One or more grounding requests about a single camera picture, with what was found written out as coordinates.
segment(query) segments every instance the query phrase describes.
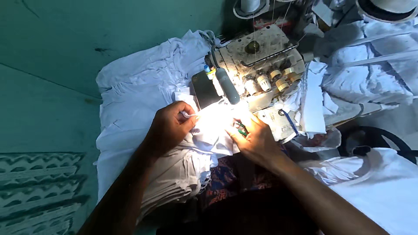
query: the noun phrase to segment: sewing machine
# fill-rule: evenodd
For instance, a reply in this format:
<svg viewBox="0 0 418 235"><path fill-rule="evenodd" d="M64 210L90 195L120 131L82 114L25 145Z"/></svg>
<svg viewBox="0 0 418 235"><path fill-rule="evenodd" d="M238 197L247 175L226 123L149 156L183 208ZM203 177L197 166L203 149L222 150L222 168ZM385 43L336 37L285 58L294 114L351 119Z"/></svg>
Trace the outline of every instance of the sewing machine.
<svg viewBox="0 0 418 235"><path fill-rule="evenodd" d="M214 66L215 59L219 67L226 70L240 102L247 102L249 111L261 114L260 118L271 124L276 139L295 135L286 116L272 107L272 101L298 88L305 66L297 46L298 42L289 41L273 24L231 41L214 51L214 56L209 56L210 61L207 61L209 66ZM192 84L201 109L225 95L210 72L194 75ZM293 118L294 114L289 113L289 116Z"/></svg>

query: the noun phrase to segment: scissors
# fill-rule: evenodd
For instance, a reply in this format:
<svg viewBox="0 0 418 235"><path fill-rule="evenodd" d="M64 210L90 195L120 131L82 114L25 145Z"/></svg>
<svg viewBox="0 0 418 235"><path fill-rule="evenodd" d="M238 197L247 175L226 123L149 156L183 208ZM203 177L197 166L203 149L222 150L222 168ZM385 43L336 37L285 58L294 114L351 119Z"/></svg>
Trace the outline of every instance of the scissors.
<svg viewBox="0 0 418 235"><path fill-rule="evenodd" d="M248 135L247 129L245 128L245 125L241 121L235 120L235 124L239 125L240 127L242 127L245 130L245 131L243 131L243 130L238 129L238 132L241 135L243 135L243 136L247 136Z"/></svg>

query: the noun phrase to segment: right hand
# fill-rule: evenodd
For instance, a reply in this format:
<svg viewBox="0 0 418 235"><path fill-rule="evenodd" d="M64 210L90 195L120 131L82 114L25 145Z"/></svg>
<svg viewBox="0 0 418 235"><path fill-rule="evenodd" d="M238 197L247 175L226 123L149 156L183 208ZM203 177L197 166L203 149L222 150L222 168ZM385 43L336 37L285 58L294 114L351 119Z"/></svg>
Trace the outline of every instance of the right hand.
<svg viewBox="0 0 418 235"><path fill-rule="evenodd" d="M239 119L249 134L245 137L234 127L228 127L226 132L237 144L241 153L267 169L279 155L284 155L278 144L274 141L270 126L248 112Z"/></svg>

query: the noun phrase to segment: green scissors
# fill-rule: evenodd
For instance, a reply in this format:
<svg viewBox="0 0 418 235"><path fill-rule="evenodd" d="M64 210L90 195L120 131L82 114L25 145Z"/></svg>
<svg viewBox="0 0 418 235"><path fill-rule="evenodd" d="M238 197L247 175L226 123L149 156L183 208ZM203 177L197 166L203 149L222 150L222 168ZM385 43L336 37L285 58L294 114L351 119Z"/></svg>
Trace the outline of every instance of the green scissors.
<svg viewBox="0 0 418 235"><path fill-rule="evenodd" d="M245 130L247 130L247 129L245 128L244 124L242 124L240 121L236 120L236 122L235 122L235 123L236 123L236 124L238 124L239 126L243 127ZM242 130L240 130L240 129L238 129L238 132L239 132L241 135L243 135L243 136L247 136L247 135L248 135L248 133L246 133L246 132L244 132L244 131L242 131Z"/></svg>

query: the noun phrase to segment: metal plate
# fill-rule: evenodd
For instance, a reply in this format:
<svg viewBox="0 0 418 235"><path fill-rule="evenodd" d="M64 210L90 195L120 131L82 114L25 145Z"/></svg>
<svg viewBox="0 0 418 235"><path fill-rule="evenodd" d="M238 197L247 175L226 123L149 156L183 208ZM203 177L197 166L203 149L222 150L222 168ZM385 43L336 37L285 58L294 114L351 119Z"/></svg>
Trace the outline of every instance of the metal plate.
<svg viewBox="0 0 418 235"><path fill-rule="evenodd" d="M260 44L260 49L255 54L248 54L245 52L245 47L253 40L256 40ZM233 58L239 58L244 63L250 64L283 50L284 44L288 41L289 39L283 31L277 25L273 24L232 41L226 48Z"/></svg>

